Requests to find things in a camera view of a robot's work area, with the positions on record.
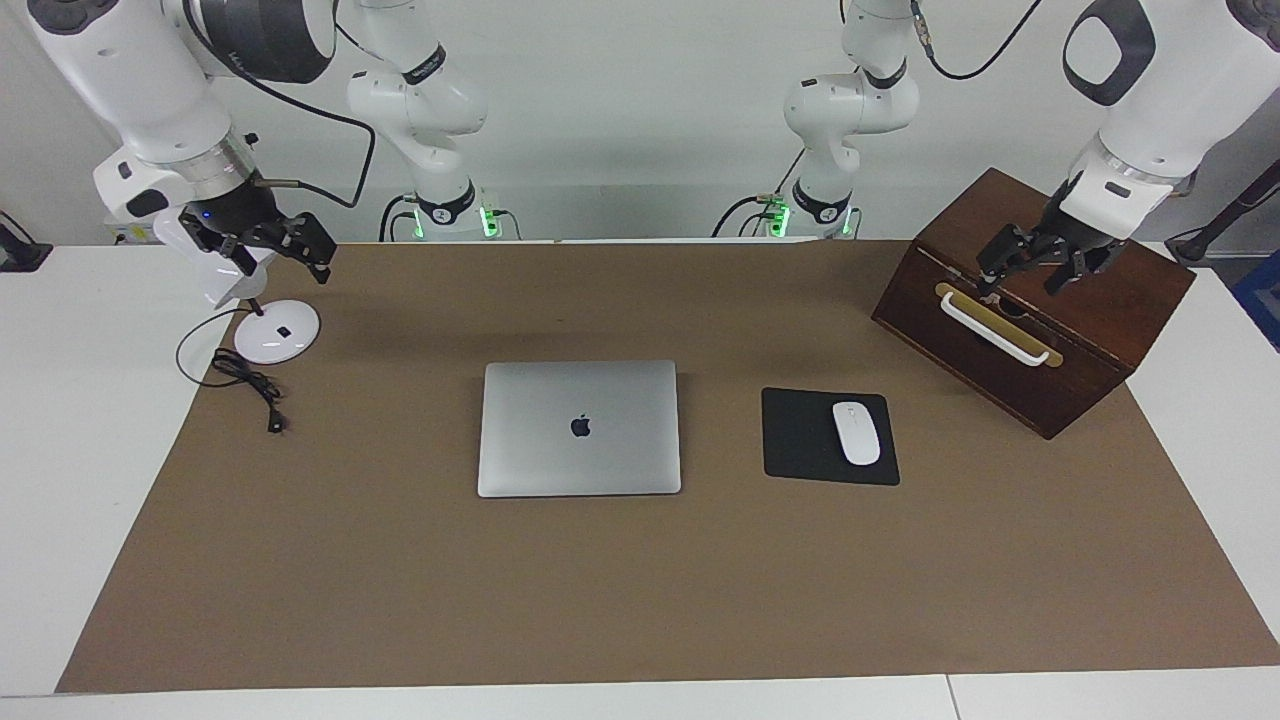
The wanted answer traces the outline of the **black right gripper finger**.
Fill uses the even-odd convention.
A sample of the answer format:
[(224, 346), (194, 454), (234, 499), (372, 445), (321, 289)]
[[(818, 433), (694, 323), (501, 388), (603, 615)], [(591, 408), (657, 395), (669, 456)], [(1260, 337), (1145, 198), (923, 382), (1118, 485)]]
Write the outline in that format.
[(337, 242), (312, 213), (305, 211), (271, 222), (270, 249), (302, 264), (319, 284), (329, 282)]
[(189, 258), (197, 268), (237, 277), (250, 277), (256, 272), (256, 258), (237, 237), (204, 228), (182, 231), (186, 245), (191, 247)]

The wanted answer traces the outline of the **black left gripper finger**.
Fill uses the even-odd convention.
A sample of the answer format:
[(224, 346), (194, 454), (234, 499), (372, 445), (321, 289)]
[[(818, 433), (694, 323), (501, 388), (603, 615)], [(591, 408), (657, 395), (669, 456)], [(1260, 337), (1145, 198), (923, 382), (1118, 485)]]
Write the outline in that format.
[(1046, 293), (1048, 296), (1057, 296), (1070, 284), (1088, 275), (1106, 272), (1115, 264), (1125, 247), (1125, 243), (1108, 243), (1098, 249), (1071, 250), (1068, 259), (1059, 264), (1053, 273), (1044, 281)]
[(1005, 225), (977, 255), (979, 296), (993, 293), (1010, 275), (1038, 263), (1039, 236), (1018, 225)]

